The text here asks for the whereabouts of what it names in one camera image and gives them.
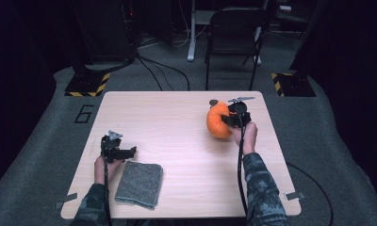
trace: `table leg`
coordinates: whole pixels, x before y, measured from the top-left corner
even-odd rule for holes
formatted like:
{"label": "table leg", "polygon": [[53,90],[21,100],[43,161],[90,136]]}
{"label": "table leg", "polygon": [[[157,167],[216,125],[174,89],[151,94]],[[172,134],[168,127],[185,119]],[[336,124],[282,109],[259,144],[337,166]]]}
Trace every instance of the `table leg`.
{"label": "table leg", "polygon": [[192,0],[191,6],[191,40],[189,42],[188,49],[188,61],[191,62],[194,60],[195,53],[195,0]]}

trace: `gray cloth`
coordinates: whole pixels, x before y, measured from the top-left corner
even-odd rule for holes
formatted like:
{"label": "gray cloth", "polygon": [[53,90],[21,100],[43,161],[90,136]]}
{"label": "gray cloth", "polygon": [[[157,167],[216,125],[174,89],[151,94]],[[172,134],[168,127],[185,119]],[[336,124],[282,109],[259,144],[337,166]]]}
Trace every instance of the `gray cloth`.
{"label": "gray cloth", "polygon": [[158,164],[128,161],[116,191],[115,201],[155,209],[161,181],[162,168]]}

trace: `person's right hand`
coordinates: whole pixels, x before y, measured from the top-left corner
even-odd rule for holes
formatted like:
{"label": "person's right hand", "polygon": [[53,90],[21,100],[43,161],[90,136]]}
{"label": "person's right hand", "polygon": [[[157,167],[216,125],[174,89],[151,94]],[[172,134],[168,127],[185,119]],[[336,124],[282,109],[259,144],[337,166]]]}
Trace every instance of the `person's right hand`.
{"label": "person's right hand", "polygon": [[[241,129],[238,127],[232,128],[233,137],[235,138],[236,144],[239,146],[239,142],[241,141]],[[258,134],[258,128],[256,128],[256,124],[253,122],[248,122],[245,126],[244,132],[244,144],[242,154],[245,155],[247,153],[254,153],[255,152],[255,143],[256,143],[256,136]]]}

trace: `yellow black warning tape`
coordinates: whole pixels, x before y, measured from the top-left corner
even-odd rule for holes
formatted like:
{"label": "yellow black warning tape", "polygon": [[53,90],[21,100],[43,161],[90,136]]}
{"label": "yellow black warning tape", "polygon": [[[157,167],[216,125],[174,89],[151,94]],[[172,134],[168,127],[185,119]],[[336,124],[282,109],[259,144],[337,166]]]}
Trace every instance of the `yellow black warning tape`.
{"label": "yellow black warning tape", "polygon": [[292,75],[292,73],[272,73],[271,78],[273,79],[274,87],[276,88],[277,94],[279,96],[285,96],[282,90],[282,86],[280,85],[279,79],[277,75]]}
{"label": "yellow black warning tape", "polygon": [[103,92],[104,88],[106,87],[106,83],[108,81],[108,78],[109,78],[109,73],[107,73],[106,75],[104,75],[103,80],[101,81],[100,86],[94,92],[73,92],[73,91],[67,92],[66,91],[65,92],[65,96],[75,96],[75,97],[80,97],[80,96],[99,96],[99,95],[101,95],[101,93]]}

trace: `wooden table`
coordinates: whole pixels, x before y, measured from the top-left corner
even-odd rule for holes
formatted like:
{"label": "wooden table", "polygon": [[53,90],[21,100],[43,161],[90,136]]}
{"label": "wooden table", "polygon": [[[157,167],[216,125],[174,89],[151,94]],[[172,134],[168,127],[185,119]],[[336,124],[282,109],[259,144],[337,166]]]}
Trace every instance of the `wooden table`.
{"label": "wooden table", "polygon": [[[74,218],[89,191],[94,180],[93,163],[101,152],[101,138],[108,130],[123,134],[121,149],[138,147],[135,157],[129,161],[156,163],[164,171],[158,205],[155,210],[148,210],[115,202],[116,188],[125,166],[122,164],[109,182],[113,218],[245,216],[238,191],[238,146],[232,137],[212,137],[205,123],[209,100],[227,103],[237,97],[255,97],[244,102],[259,129],[255,149],[280,189],[287,214],[300,214],[299,201],[284,198],[285,193],[295,189],[260,92],[112,91],[104,96],[68,193],[77,192],[77,199],[65,202],[62,217]],[[242,181],[246,193],[246,183],[244,179]]]}

